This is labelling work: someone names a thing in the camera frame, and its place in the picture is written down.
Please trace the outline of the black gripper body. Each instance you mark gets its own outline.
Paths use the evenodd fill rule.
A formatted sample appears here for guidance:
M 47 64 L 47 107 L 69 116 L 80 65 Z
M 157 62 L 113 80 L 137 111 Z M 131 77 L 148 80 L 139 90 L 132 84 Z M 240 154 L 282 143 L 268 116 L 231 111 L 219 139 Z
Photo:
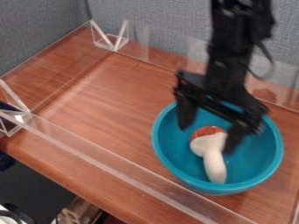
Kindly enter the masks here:
M 205 74 L 177 70 L 172 93 L 193 100 L 199 109 L 205 109 L 231 123 L 245 123 L 247 133 L 260 131 L 267 106 L 247 91 L 245 78 L 249 71 L 252 51 L 241 53 L 211 53 Z

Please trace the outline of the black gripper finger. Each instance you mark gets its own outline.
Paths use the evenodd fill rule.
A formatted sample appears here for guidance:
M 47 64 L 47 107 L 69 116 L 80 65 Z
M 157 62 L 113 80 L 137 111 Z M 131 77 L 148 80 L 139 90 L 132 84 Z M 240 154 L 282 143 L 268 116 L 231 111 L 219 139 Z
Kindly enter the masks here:
M 244 136 L 248 134 L 248 126 L 244 122 L 235 122 L 228 128 L 228 136 L 224 143 L 225 154 L 231 154 L 236 146 L 241 143 Z
M 188 99 L 183 94 L 177 95 L 177 119 L 180 129 L 184 130 L 192 125 L 196 116 L 196 102 Z

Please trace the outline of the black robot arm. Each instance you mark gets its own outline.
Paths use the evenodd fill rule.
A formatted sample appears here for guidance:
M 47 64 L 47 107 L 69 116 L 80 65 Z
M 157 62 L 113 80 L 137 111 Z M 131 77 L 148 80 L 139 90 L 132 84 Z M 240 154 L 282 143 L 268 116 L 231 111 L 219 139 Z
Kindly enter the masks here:
M 223 151 L 229 153 L 244 135 L 257 133 L 267 106 L 245 89 L 252 73 L 249 62 L 253 49 L 271 54 L 263 40 L 271 37 L 275 18 L 271 0 L 211 0 L 211 38 L 204 74 L 179 70 L 173 96 L 179 127 L 191 126 L 197 109 L 231 122 Z

